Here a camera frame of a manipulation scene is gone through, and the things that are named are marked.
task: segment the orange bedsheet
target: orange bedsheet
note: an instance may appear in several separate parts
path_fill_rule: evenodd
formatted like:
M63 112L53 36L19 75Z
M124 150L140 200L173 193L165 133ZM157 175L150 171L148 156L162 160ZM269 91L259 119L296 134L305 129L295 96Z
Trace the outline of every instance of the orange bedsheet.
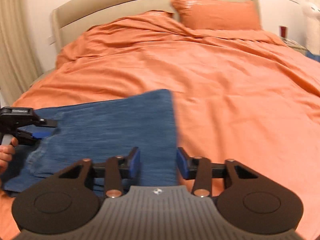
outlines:
M179 146L213 162L234 158L291 189L304 204L297 231L308 240L320 235L320 64L275 35L193 31L165 16L125 17L67 45L56 68L14 106L169 89ZM220 181L214 185L218 194ZM3 210L5 199L0 237L9 240L17 229Z

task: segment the finger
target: finger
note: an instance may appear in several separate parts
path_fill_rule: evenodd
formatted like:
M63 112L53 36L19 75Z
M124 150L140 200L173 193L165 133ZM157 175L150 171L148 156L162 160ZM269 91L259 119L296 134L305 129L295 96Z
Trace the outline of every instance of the finger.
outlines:
M0 152L6 153L6 154L15 154L15 150L12 145L1 145Z
M18 139L13 137L11 140L11 144L13 145L13 147L17 147L19 144Z
M7 168L8 163L3 160L0 160L0 174L4 173Z
M0 153L0 160L10 162L12 161L12 155L6 153Z

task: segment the gripper base plate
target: gripper base plate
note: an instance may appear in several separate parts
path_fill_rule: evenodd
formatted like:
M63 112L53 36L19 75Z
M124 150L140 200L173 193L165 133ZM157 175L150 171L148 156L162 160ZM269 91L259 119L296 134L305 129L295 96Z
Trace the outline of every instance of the gripper base plate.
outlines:
M120 198L107 198L86 225L60 235L23 230L15 240L303 240L294 230L266 236L229 224L210 198L185 186L132 186Z

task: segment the black circular pad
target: black circular pad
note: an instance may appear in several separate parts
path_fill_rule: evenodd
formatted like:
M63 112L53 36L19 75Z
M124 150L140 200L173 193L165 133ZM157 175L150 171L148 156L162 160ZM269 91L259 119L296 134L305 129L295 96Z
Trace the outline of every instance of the black circular pad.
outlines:
M12 215L19 228L53 235L85 225L99 207L98 197L76 179L46 179L18 195Z
M280 206L280 199L268 192L249 193L243 199L244 206L257 214L269 214Z
M300 198L267 178L237 180L218 197L217 209L232 225L263 235L296 228L303 214Z

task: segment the pillow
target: pillow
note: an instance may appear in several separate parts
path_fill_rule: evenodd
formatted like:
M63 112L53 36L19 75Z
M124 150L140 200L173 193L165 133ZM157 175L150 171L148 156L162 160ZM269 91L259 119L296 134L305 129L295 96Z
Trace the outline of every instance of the pillow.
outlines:
M143 15L143 14L145 14L145 15L162 15L162 16L167 16L170 18L172 18L172 16L174 15L174 13L171 13L171 12L157 11L157 10L147 11L147 12L141 13L140 15Z
M180 22L193 30L261 30L252 1L171 0Z

